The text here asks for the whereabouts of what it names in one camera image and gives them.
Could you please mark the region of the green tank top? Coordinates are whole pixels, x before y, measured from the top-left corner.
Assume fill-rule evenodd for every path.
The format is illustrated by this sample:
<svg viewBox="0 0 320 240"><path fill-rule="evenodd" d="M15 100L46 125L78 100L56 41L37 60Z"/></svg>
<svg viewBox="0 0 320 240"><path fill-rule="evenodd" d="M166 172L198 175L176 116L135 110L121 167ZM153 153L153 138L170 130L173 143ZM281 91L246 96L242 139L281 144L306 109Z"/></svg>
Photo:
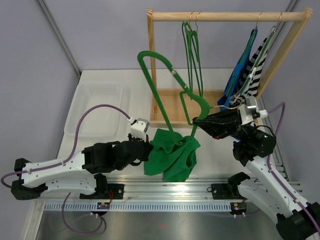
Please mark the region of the green tank top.
<svg viewBox="0 0 320 240"><path fill-rule="evenodd" d="M153 149L143 165L146 176L162 174L165 182L184 182L189 178L201 146L195 137L159 128L150 144Z"/></svg>

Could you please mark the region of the green velvet hanger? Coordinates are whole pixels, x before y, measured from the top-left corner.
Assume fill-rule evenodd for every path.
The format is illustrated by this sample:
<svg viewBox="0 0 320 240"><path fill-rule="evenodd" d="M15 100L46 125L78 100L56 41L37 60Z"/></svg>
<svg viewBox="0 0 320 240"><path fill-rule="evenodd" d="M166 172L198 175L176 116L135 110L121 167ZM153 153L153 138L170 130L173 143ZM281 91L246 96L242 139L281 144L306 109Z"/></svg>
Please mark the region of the green velvet hanger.
<svg viewBox="0 0 320 240"><path fill-rule="evenodd" d="M144 61L145 57L162 62L173 79L178 83L179 88L158 88L155 68L148 70ZM144 50L138 53L137 61L142 73L152 92L151 104L151 124L160 128L167 127L171 137L178 145L180 141L175 136L174 128L190 128L191 137L195 137L197 126L191 117L196 120L203 120L213 113L213 109L223 108L225 110L238 109L240 106L227 107L225 105L212 105L208 97L217 97L218 92L206 90L204 96L195 94L190 87L183 81L180 74L174 69L172 63L160 53Z"/></svg>

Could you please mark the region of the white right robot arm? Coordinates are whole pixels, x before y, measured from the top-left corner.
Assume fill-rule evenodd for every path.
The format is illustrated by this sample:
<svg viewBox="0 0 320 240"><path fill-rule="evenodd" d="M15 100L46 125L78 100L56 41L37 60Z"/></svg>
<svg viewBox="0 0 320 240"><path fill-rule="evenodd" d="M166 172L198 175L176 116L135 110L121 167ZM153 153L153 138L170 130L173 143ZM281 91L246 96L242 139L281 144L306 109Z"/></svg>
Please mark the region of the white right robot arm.
<svg viewBox="0 0 320 240"><path fill-rule="evenodd" d="M228 178L228 195L253 202L275 223L284 240L307 240L320 233L320 205L301 196L271 163L276 135L252 125L267 115L266 110L227 109L205 118L194 117L192 122L215 140L235 138L234 158L263 185L240 172Z"/></svg>

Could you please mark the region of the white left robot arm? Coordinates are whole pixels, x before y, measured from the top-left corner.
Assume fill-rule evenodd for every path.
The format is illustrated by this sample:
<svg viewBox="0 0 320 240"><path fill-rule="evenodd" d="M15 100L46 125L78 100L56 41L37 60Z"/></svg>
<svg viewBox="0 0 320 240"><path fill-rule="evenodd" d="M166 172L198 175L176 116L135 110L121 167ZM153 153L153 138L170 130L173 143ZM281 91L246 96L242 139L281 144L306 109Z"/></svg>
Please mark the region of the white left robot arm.
<svg viewBox="0 0 320 240"><path fill-rule="evenodd" d="M95 143L68 160L33 163L19 158L14 165L18 179L12 182L10 191L22 201L62 192L77 193L85 200L110 198L112 189L106 175L147 162L152 149L148 140L130 135L122 142Z"/></svg>

